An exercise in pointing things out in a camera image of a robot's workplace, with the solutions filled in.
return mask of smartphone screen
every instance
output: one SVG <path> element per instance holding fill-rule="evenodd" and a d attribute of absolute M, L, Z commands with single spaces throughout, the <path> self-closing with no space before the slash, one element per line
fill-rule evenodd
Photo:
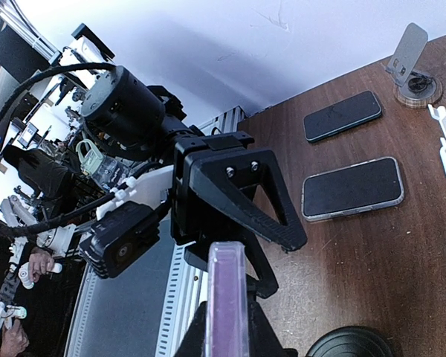
<path fill-rule="evenodd" d="M 379 158 L 310 176 L 303 185 L 303 215 L 319 220 L 397 205 L 404 190 L 394 158 Z"/>
<path fill-rule="evenodd" d="M 375 95 L 364 91 L 304 118 L 306 139 L 310 143 L 335 135 L 381 116 Z"/>

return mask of black cylinder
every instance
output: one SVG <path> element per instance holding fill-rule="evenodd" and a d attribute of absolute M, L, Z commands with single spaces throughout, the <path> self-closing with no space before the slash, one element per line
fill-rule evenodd
<path fill-rule="evenodd" d="M 81 115 L 128 149 L 138 149 L 154 144 L 165 106 L 120 65 L 102 74 L 86 94 Z"/>

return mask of black round object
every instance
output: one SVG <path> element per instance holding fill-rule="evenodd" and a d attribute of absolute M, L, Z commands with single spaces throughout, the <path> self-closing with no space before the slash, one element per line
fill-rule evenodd
<path fill-rule="evenodd" d="M 123 66 L 102 74 L 88 91 L 81 115 L 128 149 L 151 146 L 165 106 Z"/>
<path fill-rule="evenodd" d="M 324 335 L 308 357 L 393 357 L 386 341 L 365 327 L 342 327 Z"/>

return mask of black disc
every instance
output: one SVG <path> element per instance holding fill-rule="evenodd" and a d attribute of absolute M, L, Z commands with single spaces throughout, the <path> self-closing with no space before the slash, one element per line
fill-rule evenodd
<path fill-rule="evenodd" d="M 308 357 L 393 357 L 385 340 L 365 327 L 342 327 L 317 341 Z"/>

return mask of white wall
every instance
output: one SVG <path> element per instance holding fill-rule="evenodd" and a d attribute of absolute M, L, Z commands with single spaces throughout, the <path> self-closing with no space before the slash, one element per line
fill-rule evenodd
<path fill-rule="evenodd" d="M 19 0 L 61 48 L 86 23 L 146 84 L 202 123 L 249 114 L 389 56 L 416 22 L 446 34 L 446 0 Z"/>

